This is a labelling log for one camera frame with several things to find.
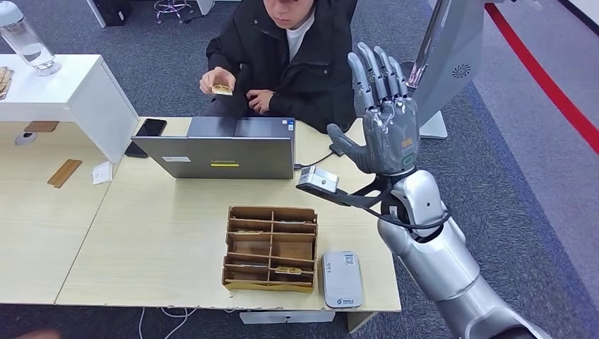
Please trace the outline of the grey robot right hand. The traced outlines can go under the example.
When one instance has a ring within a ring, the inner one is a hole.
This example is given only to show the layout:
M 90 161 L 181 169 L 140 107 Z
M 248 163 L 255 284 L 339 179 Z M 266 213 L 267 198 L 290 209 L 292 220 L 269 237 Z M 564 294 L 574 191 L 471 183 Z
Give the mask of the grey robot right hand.
M 364 42 L 357 43 L 357 52 L 348 53 L 347 61 L 365 144 L 358 145 L 341 127 L 329 124 L 332 143 L 364 173 L 396 176 L 413 170 L 420 127 L 400 64 L 380 46 L 370 48 Z

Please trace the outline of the person's left hand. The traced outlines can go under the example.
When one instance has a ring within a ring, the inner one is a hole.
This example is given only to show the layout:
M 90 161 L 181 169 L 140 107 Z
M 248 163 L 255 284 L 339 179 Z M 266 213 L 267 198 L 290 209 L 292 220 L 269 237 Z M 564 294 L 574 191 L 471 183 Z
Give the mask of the person's left hand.
M 249 90 L 246 94 L 249 108 L 258 114 L 270 112 L 270 101 L 274 96 L 271 90 Z

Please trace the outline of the person's right hand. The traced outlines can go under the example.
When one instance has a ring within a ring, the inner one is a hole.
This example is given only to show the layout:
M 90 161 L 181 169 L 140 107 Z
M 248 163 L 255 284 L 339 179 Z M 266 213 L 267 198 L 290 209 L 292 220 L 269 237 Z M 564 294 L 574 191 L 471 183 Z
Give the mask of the person's right hand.
M 236 78 L 222 67 L 205 72 L 199 82 L 199 88 L 206 95 L 232 92 L 235 88 Z

